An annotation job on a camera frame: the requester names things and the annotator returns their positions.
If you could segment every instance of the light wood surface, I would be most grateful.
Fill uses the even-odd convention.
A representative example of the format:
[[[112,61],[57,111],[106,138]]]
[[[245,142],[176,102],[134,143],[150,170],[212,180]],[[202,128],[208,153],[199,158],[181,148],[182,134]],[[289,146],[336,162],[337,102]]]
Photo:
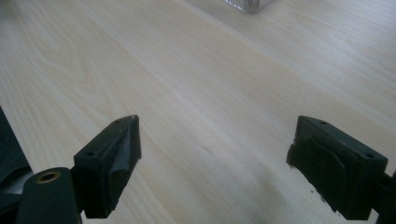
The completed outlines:
[[[1,0],[0,105],[35,172],[117,118],[143,159],[106,220],[349,223],[285,163],[297,117],[396,170],[396,2]],[[369,222],[374,223],[375,212]]]

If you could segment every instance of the clear plastic container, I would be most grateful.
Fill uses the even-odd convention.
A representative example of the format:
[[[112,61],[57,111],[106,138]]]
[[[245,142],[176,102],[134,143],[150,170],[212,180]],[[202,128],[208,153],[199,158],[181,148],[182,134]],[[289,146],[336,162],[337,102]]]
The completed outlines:
[[[257,13],[263,7],[268,6],[274,0],[225,0],[229,4],[242,9],[246,12]]]

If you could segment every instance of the wood grain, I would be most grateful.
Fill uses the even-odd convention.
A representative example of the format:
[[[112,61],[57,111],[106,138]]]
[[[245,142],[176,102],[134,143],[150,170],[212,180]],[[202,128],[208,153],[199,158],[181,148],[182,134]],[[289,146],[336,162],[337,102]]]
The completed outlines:
[[[143,159],[110,218],[84,223],[348,223],[286,154],[307,115],[396,170],[395,10],[2,0],[0,105],[35,172],[72,167],[110,121],[139,115]]]

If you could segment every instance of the wooden table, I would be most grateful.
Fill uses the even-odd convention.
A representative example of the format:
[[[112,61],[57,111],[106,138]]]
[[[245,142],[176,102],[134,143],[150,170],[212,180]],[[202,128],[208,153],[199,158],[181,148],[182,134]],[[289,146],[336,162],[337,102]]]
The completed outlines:
[[[0,105],[35,172],[71,168],[110,121],[139,115],[143,159],[110,218],[84,223],[349,223],[286,155],[307,115],[396,170],[395,11],[369,0],[276,0],[256,15],[220,0],[2,0]]]

